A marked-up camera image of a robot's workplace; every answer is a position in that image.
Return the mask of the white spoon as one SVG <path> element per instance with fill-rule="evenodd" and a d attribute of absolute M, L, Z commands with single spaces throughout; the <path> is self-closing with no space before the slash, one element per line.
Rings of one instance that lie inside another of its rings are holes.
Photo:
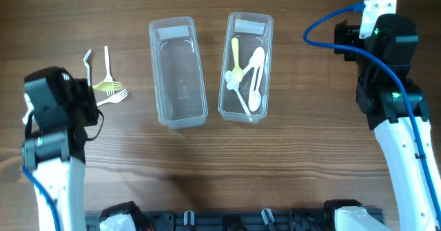
<path fill-rule="evenodd" d="M 248 65 L 243 69 L 243 73 L 247 74 L 253 67 L 254 67 L 254 62 L 253 62 L 253 57 L 251 57 L 249 59 Z M 227 83 L 226 87 L 228 90 L 232 90 L 233 88 L 235 88 L 236 86 L 238 86 L 240 84 L 240 82 L 234 78 L 231 70 L 226 71 L 225 80 Z"/>
<path fill-rule="evenodd" d="M 236 80 L 235 77 L 233 76 L 232 71 L 227 70 L 227 71 L 225 72 L 225 80 L 226 80 L 226 82 L 227 82 L 227 89 L 228 89 L 228 90 L 233 90 L 233 91 L 236 92 L 236 94 L 237 94 L 237 96 L 238 96 L 238 99 L 239 99 L 239 101 L 240 101 L 240 104 L 241 104 L 242 107 L 243 107 L 243 110 L 245 111 L 245 113 L 246 113 L 247 115 L 250 115 L 251 113 L 250 113 L 250 111 L 249 111 L 249 108 L 247 107 L 247 105 L 246 105 L 246 103 L 245 103 L 245 101 L 244 101 L 244 99 L 243 99 L 241 93 L 239 92 L 239 82 L 237 82 L 237 80 Z"/>
<path fill-rule="evenodd" d="M 262 63 L 254 70 L 252 81 L 250 84 L 248 104 L 252 112 L 257 111 L 261 103 L 261 95 L 259 91 L 261 79 L 263 77 L 264 64 Z"/>

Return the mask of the white spoon vertical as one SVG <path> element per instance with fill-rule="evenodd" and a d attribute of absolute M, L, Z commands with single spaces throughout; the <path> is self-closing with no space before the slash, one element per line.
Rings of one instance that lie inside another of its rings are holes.
<path fill-rule="evenodd" d="M 254 50 L 252 62 L 255 68 L 260 67 L 265 62 L 265 50 L 263 47 L 257 47 Z"/>

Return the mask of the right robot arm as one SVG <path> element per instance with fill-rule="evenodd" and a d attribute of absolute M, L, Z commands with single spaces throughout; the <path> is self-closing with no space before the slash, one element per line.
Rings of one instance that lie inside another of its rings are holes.
<path fill-rule="evenodd" d="M 345 61 L 358 65 L 356 103 L 367 116 L 383 151 L 398 206 L 401 230 L 439 230 L 422 162 L 426 161 L 433 186 L 440 192 L 440 175 L 431 147 L 429 109 L 421 89 L 408 78 L 419 36 L 415 23 L 399 14 L 377 18 L 371 35 L 360 37 L 360 26 L 337 24 L 334 43 L 355 46 L 372 54 L 390 69 L 404 86 L 407 108 L 395 81 L 371 59 L 335 48 Z"/>

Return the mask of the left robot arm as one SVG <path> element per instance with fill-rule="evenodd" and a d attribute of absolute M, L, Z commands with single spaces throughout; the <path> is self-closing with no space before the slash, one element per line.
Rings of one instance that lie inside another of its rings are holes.
<path fill-rule="evenodd" d="M 94 90 L 65 68 L 49 67 L 24 79 L 32 107 L 25 125 L 22 170 L 34 187 L 40 230 L 86 230 L 86 127 L 98 124 Z"/>

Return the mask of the cream plastic fork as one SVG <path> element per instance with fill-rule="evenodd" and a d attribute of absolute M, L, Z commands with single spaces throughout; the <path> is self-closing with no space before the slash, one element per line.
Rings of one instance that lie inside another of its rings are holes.
<path fill-rule="evenodd" d="M 118 91 L 123 89 L 123 85 L 118 81 L 102 81 L 96 85 L 93 85 L 92 88 L 94 90 L 102 91 L 102 92 L 111 92 Z"/>

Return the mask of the white fork diagonal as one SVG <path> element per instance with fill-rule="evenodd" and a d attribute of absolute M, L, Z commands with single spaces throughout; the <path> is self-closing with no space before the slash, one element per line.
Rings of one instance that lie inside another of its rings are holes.
<path fill-rule="evenodd" d="M 99 107 L 99 106 L 105 105 L 107 103 L 119 103 L 122 100 L 124 100 L 127 96 L 128 96 L 128 91 L 126 89 L 124 89 L 116 94 L 113 94 L 112 96 L 108 97 L 107 99 L 98 102 L 97 106 Z"/>

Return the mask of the bent white plastic fork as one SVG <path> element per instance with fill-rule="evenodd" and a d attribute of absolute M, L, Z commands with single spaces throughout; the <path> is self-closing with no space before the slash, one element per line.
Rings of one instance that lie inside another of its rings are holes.
<path fill-rule="evenodd" d="M 89 64 L 89 58 L 90 58 L 91 54 L 92 54 L 92 50 L 89 49 L 83 58 L 84 66 L 87 69 L 87 81 L 88 81 L 89 86 L 92 85 L 92 68 L 91 68 L 91 65 Z"/>

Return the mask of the yellow plastic spoon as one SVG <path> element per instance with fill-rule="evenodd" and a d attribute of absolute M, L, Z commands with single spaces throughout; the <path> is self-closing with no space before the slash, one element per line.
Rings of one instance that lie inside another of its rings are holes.
<path fill-rule="evenodd" d="M 239 44 L 238 39 L 236 37 L 231 40 L 232 52 L 234 58 L 234 68 L 232 70 L 232 74 L 237 82 L 241 82 L 243 80 L 243 69 L 240 67 L 239 63 Z"/>

